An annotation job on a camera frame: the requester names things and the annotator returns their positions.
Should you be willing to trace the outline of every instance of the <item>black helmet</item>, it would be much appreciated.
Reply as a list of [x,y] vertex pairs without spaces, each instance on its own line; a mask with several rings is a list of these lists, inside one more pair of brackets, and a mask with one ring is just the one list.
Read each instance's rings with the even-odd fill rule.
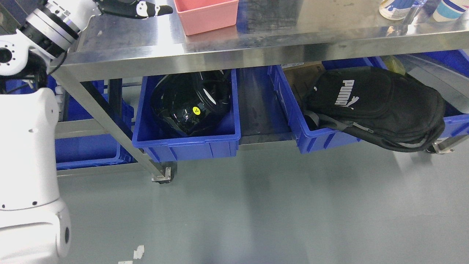
[[166,75],[151,96],[155,121],[170,138],[204,136],[231,109],[230,70]]

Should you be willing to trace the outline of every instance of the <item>black backpack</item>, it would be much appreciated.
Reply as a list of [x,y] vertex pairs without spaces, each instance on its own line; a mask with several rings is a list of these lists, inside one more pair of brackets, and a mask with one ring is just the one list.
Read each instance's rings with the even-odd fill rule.
[[445,101],[411,77],[374,67],[329,70],[312,85],[304,114],[380,147],[416,152],[445,129]]

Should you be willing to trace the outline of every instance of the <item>yellow sticker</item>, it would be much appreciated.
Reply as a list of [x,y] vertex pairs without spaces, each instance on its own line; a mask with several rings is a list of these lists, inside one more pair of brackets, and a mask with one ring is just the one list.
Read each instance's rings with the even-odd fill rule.
[[193,111],[194,114],[196,114],[197,116],[200,115],[200,109],[199,109],[197,106],[194,106],[194,108],[192,109],[192,111]]

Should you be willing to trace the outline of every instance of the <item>pink bin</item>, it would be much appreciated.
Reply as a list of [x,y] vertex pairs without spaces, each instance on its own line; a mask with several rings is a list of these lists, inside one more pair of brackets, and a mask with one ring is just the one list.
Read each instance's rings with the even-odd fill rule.
[[174,0],[186,35],[236,25],[239,0]]

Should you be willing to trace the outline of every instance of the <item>cardboard box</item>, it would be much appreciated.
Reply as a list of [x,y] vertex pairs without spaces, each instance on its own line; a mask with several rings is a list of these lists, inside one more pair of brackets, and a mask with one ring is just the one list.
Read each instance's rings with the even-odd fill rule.
[[282,68],[300,109],[303,109],[303,100],[313,89],[316,79],[325,72],[324,66],[321,62],[302,62],[282,65]]

